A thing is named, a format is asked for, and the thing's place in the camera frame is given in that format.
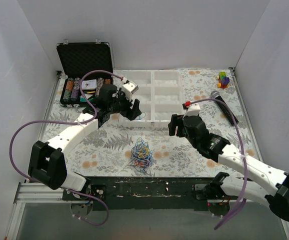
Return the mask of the white compartment tray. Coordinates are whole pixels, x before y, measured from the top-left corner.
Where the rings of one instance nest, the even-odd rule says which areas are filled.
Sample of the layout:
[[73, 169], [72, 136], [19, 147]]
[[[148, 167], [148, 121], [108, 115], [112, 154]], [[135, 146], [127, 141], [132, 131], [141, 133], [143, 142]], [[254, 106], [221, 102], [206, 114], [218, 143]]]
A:
[[166, 128], [173, 114], [184, 114], [183, 84], [177, 70], [123, 70], [121, 73], [138, 85], [132, 98], [140, 101], [142, 114], [133, 121], [120, 116], [119, 125]]

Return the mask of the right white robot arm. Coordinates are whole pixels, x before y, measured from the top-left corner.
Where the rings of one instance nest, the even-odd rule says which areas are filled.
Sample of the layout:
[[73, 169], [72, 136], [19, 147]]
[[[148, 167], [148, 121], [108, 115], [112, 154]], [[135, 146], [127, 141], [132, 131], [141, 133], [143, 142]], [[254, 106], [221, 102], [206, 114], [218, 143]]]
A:
[[210, 191], [215, 198], [244, 191], [244, 198], [267, 205], [277, 217], [289, 222], [289, 172], [243, 155], [227, 139], [210, 133], [200, 116], [173, 114], [168, 129], [170, 136], [186, 138], [203, 157], [246, 177], [246, 184], [228, 176], [213, 183]]

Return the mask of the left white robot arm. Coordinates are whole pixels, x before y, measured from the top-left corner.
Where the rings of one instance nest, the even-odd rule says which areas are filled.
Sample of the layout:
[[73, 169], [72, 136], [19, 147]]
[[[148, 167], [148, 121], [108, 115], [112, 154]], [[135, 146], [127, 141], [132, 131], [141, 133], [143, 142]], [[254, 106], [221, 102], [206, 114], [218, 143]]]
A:
[[80, 200], [86, 200], [91, 188], [85, 177], [67, 170], [66, 157], [88, 135], [98, 130], [112, 114], [121, 114], [130, 121], [141, 115], [140, 101], [132, 99], [138, 90], [132, 81], [121, 88], [104, 84], [99, 95], [91, 100], [73, 125], [46, 142], [37, 141], [31, 151], [28, 174], [52, 190], [71, 189]]

